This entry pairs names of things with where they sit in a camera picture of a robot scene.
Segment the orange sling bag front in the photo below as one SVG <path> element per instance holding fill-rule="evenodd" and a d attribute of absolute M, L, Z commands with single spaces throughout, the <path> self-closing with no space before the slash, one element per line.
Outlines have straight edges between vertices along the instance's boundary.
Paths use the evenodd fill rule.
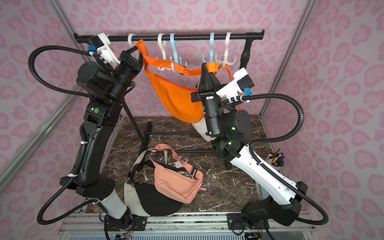
<path fill-rule="evenodd" d="M 164 60 L 158 60 L 149 56 L 147 46 L 143 40 L 136 43 L 136 47 L 143 56 L 143 68 L 145 73 L 160 98 L 165 108 L 176 119 L 190 124 L 198 123 L 204 117 L 202 103 L 191 100 L 191 94 L 197 89 L 191 89 L 177 85 L 149 70 L 149 67 L 170 68 L 179 74 L 188 77 L 201 76 L 202 69 L 189 70 L 188 68 Z"/>

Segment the white orange sling bag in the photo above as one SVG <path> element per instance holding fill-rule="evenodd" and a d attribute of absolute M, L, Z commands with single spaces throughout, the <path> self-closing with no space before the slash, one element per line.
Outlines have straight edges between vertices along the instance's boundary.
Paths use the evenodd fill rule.
<path fill-rule="evenodd" d="M 207 135 L 208 129 L 205 118 L 202 118 L 198 123 L 192 124 L 192 126 L 205 141 L 210 142 L 216 139 L 216 137 Z"/>

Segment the pink sling bag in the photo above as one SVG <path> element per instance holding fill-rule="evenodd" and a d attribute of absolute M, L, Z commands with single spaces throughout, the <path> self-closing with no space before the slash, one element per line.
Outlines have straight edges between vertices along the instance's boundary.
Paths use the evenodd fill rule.
<path fill-rule="evenodd" d="M 156 190 L 175 201 L 190 204 L 200 191 L 206 191 L 203 187 L 204 175 L 194 166 L 180 160 L 178 154 L 167 144 L 158 144 L 151 149 L 151 155 L 160 150 L 171 150 L 173 158 L 183 166 L 189 176 L 184 176 L 178 170 L 174 171 L 151 160 L 155 166 Z"/>

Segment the black sling bag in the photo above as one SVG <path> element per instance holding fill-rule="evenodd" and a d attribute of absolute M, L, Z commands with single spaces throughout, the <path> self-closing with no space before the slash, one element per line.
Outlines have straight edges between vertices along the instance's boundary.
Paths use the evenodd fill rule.
<path fill-rule="evenodd" d="M 183 203 L 173 200 L 161 194 L 155 185 L 134 182 L 134 176 L 139 171 L 141 164 L 135 164 L 130 172 L 130 178 L 134 184 L 139 202 L 143 210 L 150 217 L 168 216 L 177 212 Z"/>

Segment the cream white sling bag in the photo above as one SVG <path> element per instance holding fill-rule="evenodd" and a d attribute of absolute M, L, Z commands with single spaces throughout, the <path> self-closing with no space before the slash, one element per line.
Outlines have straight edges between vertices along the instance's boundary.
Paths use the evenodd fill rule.
<path fill-rule="evenodd" d="M 129 207 L 131 213 L 140 217 L 149 217 L 148 214 L 143 210 L 138 195 L 135 191 L 134 184 L 130 184 L 127 180 L 124 184 L 124 200 L 126 206 Z"/>

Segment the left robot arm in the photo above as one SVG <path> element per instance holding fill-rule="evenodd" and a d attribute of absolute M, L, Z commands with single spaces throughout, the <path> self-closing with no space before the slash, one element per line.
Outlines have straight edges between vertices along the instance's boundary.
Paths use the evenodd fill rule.
<path fill-rule="evenodd" d="M 133 57 L 137 47 L 120 54 L 115 69 L 108 73 L 96 62 L 86 62 L 78 70 L 77 84 L 87 91 L 87 105 L 80 133 L 82 145 L 71 177 L 62 177 L 60 184 L 76 191 L 82 197 L 90 198 L 106 214 L 105 225 L 114 230 L 126 230 L 132 218 L 128 207 L 122 202 L 115 189 L 115 181 L 101 175 L 103 156 L 113 133 L 123 105 L 124 96 L 133 79 L 143 67 L 143 56 Z"/>

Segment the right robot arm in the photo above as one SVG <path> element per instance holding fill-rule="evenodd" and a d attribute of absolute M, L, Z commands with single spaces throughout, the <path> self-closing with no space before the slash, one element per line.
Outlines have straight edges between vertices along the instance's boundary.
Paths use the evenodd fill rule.
<path fill-rule="evenodd" d="M 254 86 L 246 69 L 235 73 L 235 79 L 223 85 L 207 63 L 201 67 L 198 89 L 191 93 L 193 103 L 201 103 L 206 124 L 205 134 L 213 138 L 212 147 L 216 156 L 228 166 L 235 166 L 245 172 L 269 194 L 264 200 L 248 202 L 242 209 L 243 225 L 252 228 L 261 221 L 274 220 L 290 226 L 299 221 L 301 201 L 309 201 L 307 185 L 285 178 L 254 151 L 257 143 L 282 142 L 293 137 L 303 126 L 304 111 L 295 99 L 282 94 L 253 95 Z M 290 103 L 298 113 L 295 127 L 287 134 L 269 139 L 247 142 L 252 131 L 251 117 L 236 106 L 259 99 L 278 99 Z"/>

